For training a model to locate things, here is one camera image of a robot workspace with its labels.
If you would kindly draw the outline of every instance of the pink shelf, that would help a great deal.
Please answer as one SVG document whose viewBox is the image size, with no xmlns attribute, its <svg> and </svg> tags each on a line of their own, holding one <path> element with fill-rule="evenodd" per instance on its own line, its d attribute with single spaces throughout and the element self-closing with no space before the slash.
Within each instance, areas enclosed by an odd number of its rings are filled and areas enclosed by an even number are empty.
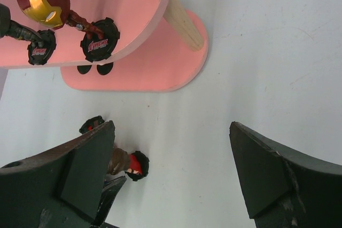
<svg viewBox="0 0 342 228">
<path fill-rule="evenodd" d="M 28 19 L 16 0 L 0 0 L 11 10 L 12 20 L 34 30 L 43 26 Z M 101 64 L 119 60 L 136 50 L 155 30 L 165 12 L 168 0 L 71 0 L 71 8 L 89 22 L 112 18 L 121 32 L 121 38 L 112 56 Z M 44 67 L 89 64 L 80 47 L 84 33 L 68 26 L 56 31 L 57 48 Z M 28 42 L 9 37 L 0 40 L 0 67 L 8 69 L 38 67 L 30 65 Z"/>
<path fill-rule="evenodd" d="M 101 76 L 96 65 L 81 75 L 76 67 L 62 67 L 67 85 L 91 91 L 167 92 L 189 83 L 201 70 L 208 54 L 208 35 L 201 20 L 188 11 L 205 39 L 201 50 L 189 50 L 176 31 L 164 20 L 133 53 L 116 61 L 112 71 Z"/>
</svg>

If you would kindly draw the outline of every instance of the avengers logo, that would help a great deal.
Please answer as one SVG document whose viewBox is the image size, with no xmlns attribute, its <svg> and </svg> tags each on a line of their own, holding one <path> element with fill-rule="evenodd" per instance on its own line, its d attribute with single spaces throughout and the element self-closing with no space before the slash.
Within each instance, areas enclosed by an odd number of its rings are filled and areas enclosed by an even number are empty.
<svg viewBox="0 0 342 228">
<path fill-rule="evenodd" d="M 32 51 L 33 56 L 43 56 L 46 53 L 46 48 L 35 48 Z"/>
<path fill-rule="evenodd" d="M 100 48 L 104 48 L 108 45 L 108 40 L 101 40 L 99 42 L 92 41 L 88 46 L 88 53 Z"/>
</svg>

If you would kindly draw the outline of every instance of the wooden dowel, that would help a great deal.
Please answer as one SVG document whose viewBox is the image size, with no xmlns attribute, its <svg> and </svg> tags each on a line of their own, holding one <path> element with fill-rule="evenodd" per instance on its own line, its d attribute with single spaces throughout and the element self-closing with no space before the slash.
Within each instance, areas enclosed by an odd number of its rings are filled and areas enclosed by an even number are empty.
<svg viewBox="0 0 342 228">
<path fill-rule="evenodd" d="M 202 49 L 204 40 L 180 0 L 169 0 L 164 18 L 192 51 Z"/>
</svg>

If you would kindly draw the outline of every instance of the action figure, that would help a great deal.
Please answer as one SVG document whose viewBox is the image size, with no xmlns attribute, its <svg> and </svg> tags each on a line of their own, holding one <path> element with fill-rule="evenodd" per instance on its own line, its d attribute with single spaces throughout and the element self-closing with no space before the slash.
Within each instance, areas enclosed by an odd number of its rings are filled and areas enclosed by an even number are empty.
<svg viewBox="0 0 342 228">
<path fill-rule="evenodd" d="M 56 48 L 56 38 L 51 30 L 38 32 L 11 20 L 10 9 L 0 4 L 0 38 L 8 36 L 17 40 L 29 41 L 29 63 L 44 65 L 48 62 Z"/>
<path fill-rule="evenodd" d="M 101 61 L 108 59 L 114 50 L 120 33 L 113 20 L 106 18 L 89 23 L 71 10 L 70 0 L 17 0 L 23 13 L 29 18 L 54 30 L 64 24 L 85 32 L 81 42 L 86 60 Z"/>
<path fill-rule="evenodd" d="M 84 134 L 91 131 L 103 123 L 104 119 L 101 116 L 93 117 L 83 124 L 80 133 Z M 124 150 L 114 147 L 107 173 L 117 175 L 121 171 L 125 171 L 133 181 L 138 181 L 148 175 L 149 162 L 150 160 L 140 151 L 128 154 Z"/>
</svg>

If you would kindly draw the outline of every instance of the white surface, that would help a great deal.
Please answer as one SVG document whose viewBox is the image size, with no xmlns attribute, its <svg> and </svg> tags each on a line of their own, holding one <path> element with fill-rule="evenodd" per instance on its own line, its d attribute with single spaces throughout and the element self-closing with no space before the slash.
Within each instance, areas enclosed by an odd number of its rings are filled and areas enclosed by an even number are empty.
<svg viewBox="0 0 342 228">
<path fill-rule="evenodd" d="M 229 143 L 239 121 L 342 164 L 340 0 L 182 0 L 212 39 L 203 72 L 172 93 L 78 92 L 59 69 L 11 70 L 0 102 L 0 165 L 78 136 L 88 118 L 116 125 L 150 174 L 128 181 L 108 221 L 121 228 L 255 227 Z"/>
</svg>

